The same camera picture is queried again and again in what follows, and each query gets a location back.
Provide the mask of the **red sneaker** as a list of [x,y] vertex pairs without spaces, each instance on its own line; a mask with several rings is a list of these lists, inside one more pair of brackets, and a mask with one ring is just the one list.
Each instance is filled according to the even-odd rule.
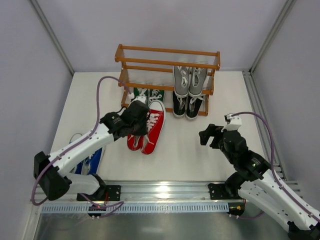
[[149,104],[147,134],[143,137],[141,152],[150,155],[155,151],[157,142],[166,121],[166,108],[162,101],[154,100]]
[[141,150],[143,147],[144,137],[140,135],[128,135],[127,137],[127,147],[131,151]]

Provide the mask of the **green sneaker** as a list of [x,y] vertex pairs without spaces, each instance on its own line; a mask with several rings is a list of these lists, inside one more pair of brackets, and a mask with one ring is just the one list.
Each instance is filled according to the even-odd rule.
[[145,97],[146,99],[149,96],[149,89],[148,88],[139,88],[139,87],[134,87],[133,88],[133,93],[135,97]]
[[148,101],[151,103],[153,101],[163,101],[165,98],[165,91],[159,89],[150,89]]

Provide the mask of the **black sneaker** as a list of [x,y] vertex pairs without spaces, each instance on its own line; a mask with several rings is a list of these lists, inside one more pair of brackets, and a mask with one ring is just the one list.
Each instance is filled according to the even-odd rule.
[[204,99],[205,99],[204,95],[188,96],[185,115],[189,120],[194,120],[198,117],[199,110]]
[[173,115],[176,118],[181,118],[185,115],[187,97],[179,97],[175,92],[172,93],[173,100]]

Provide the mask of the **grey sneaker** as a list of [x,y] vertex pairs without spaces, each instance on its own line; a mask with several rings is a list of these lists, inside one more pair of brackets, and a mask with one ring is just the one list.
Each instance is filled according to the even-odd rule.
[[174,92],[179,98],[185,98],[188,95],[190,72],[191,68],[187,66],[173,67]]
[[198,97],[202,94],[203,86],[208,75],[207,68],[193,67],[188,93],[191,97]]

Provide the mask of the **blue sneaker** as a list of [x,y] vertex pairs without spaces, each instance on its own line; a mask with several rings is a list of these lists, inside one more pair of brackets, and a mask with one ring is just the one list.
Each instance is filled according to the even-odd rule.
[[69,143],[72,144],[73,142],[79,142],[81,139],[83,138],[83,134],[82,133],[75,133],[74,135],[72,135],[72,137],[69,140]]
[[105,148],[102,147],[81,161],[71,170],[71,173],[78,175],[96,174],[100,165],[100,161],[104,155]]

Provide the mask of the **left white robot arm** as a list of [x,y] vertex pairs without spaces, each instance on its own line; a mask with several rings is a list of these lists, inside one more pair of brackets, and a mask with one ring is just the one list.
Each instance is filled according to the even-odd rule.
[[128,135],[147,133],[150,108],[139,100],[133,101],[122,114],[109,112],[99,119],[87,134],[66,147],[46,155],[34,157],[33,176],[50,201],[65,194],[83,194],[94,201],[104,199],[108,187],[96,174],[74,174],[72,169],[97,150]]

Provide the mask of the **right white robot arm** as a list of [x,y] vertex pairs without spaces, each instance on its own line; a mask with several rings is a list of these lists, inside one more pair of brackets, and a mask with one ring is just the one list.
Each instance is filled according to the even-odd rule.
[[209,184],[213,198],[245,199],[273,218],[291,240],[318,240],[320,212],[289,189],[271,165],[250,150],[237,130],[209,124],[199,132],[200,144],[220,150],[235,172],[223,184]]

